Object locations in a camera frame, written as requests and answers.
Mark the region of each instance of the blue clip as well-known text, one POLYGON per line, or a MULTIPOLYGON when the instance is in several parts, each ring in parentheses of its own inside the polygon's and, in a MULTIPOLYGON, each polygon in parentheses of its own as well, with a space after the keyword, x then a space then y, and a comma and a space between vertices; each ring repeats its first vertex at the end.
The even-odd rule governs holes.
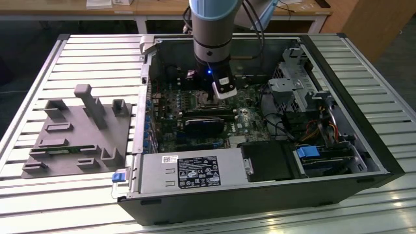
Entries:
POLYGON ((300 158, 320 156, 316 146, 302 146, 296 150, 296 152, 300 158))
POLYGON ((125 172, 116 172, 112 174, 110 181, 113 183, 124 182, 125 181, 125 172))

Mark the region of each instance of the white sticker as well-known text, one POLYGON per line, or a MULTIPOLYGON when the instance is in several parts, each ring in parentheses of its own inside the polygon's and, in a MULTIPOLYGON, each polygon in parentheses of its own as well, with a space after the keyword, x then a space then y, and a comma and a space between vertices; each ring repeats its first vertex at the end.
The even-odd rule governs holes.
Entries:
POLYGON ((161 157, 161 163, 177 162, 177 155, 168 155, 161 157))
POLYGON ((218 81, 220 81, 220 84, 221 84, 221 85, 224 85, 224 84, 228 84, 228 83, 229 83, 229 79, 228 79, 228 77, 221 78, 218 81))

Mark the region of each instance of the warning label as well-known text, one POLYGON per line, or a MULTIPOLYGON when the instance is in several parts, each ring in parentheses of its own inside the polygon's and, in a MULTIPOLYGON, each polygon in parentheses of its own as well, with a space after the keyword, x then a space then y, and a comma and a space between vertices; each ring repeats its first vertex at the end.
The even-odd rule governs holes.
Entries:
POLYGON ((216 156, 178 158, 177 176, 181 189, 221 185, 216 156))

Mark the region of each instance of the black cable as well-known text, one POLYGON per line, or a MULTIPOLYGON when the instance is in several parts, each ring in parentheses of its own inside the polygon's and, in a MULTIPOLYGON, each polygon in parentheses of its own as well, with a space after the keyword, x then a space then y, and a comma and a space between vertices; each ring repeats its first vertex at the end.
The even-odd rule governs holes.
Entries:
POLYGON ((292 10, 288 8, 288 4, 286 4, 285 2, 282 2, 282 1, 280 1, 280 0, 278 0, 278 2, 281 2, 281 3, 285 5, 286 9, 284 9, 282 7, 278 7, 278 6, 277 6, 277 8, 284 9, 284 10, 288 11, 288 21, 290 21, 290 17, 292 17, 290 12, 294 12, 294 11, 292 11, 292 10))
POLYGON ((245 1, 242 2, 242 8, 244 8, 244 11, 245 11, 248 20, 249 20, 249 22, 250 22, 250 24, 252 24, 252 27, 253 27, 253 29, 254 29, 256 36, 257 36, 257 40, 258 40, 258 42, 260 42, 260 51, 258 51, 257 55, 254 55, 254 56, 252 57, 252 59, 254 59, 254 58, 257 58, 258 56, 262 55, 262 50, 264 50, 264 38, 262 38, 262 39, 260 38, 260 34, 258 34, 257 27, 256 27, 256 23, 254 23, 254 20, 253 20, 253 18, 252 18, 252 15, 249 14, 249 11, 248 11, 248 8, 246 8, 245 3, 248 3, 248 5, 250 5, 250 3, 249 3, 248 0, 245 0, 245 1))
POLYGON ((190 7, 189 7, 189 6, 188 6, 186 9, 184 10, 181 17, 182 17, 182 21, 184 21, 184 23, 185 23, 188 29, 192 30, 192 26, 189 25, 189 22, 188 22, 188 20, 186 20, 186 18, 185 18, 188 12, 189 12, 189 17, 188 17, 188 20, 189 20, 189 19, 190 19, 190 7))

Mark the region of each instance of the cable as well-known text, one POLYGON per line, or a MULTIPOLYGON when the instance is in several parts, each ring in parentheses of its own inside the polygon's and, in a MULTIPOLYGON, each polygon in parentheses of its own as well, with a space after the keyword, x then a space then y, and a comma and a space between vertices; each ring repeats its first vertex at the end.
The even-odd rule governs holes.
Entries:
POLYGON ((188 20, 190 19, 190 12, 189 12, 189 11, 190 11, 190 7, 188 6, 186 9, 185 9, 184 12, 182 12, 181 17, 182 17, 182 21, 184 21, 184 23, 185 23, 188 29, 192 30, 192 26, 189 25, 189 22, 188 22, 188 20))
POLYGON ((249 2, 248 0, 244 0, 244 2, 242 2, 242 8, 244 8, 246 17, 248 17, 248 19, 249 19, 249 22, 250 22, 250 24, 252 24, 252 27, 253 27, 253 29, 254 29, 256 36, 257 36, 257 40, 258 40, 258 42, 260 42, 260 51, 258 51, 257 55, 252 56, 252 59, 256 59, 258 56, 262 55, 262 51, 264 51, 264 32, 262 32, 262 26, 261 26, 261 23, 260 23, 260 19, 257 19, 258 16, 257 16, 256 11, 254 11, 254 9, 253 9, 253 5, 250 4, 250 2, 249 2), (245 3, 248 4, 248 6, 249 6, 249 8, 250 8, 250 10, 252 10, 252 12, 253 12, 253 15, 254 15, 254 17, 256 17, 256 20, 257 20, 257 22, 258 22, 258 24, 260 24, 261 38, 260 38, 260 34, 258 34, 258 30, 257 30, 257 26, 256 26, 254 20, 253 20, 253 18, 252 18, 252 15, 249 14, 249 11, 248 11, 248 8, 246 8, 245 3))
POLYGON ((281 0, 278 0, 278 2, 281 2, 285 5, 286 9, 284 9, 282 7, 278 7, 278 6, 276 6, 276 7, 280 8, 280 9, 286 10, 286 12, 288 12, 288 21, 290 21, 290 17, 292 17, 290 12, 294 13, 294 11, 288 8, 288 4, 285 2, 282 2, 281 0))

